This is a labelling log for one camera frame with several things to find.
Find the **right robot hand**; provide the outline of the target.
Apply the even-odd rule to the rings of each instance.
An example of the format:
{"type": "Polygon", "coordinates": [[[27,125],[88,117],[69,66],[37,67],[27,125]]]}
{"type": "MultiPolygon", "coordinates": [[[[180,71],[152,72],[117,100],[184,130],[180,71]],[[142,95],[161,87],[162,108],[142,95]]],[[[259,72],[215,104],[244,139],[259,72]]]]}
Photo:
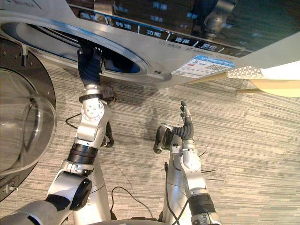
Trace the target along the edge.
{"type": "Polygon", "coordinates": [[[194,140],[194,125],[191,113],[184,101],[180,103],[180,110],[183,126],[174,127],[166,123],[161,123],[158,127],[153,146],[153,151],[156,154],[160,154],[162,150],[169,150],[175,137],[180,138],[182,141],[194,140]]]}

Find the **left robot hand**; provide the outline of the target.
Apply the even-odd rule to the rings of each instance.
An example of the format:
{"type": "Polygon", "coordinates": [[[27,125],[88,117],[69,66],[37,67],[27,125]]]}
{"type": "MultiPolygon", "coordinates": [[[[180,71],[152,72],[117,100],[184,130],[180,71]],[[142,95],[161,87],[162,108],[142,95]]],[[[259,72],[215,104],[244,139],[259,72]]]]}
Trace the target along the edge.
{"type": "Polygon", "coordinates": [[[102,54],[102,49],[96,46],[82,45],[77,51],[79,76],[85,87],[100,84],[100,76],[105,71],[102,54]]]}

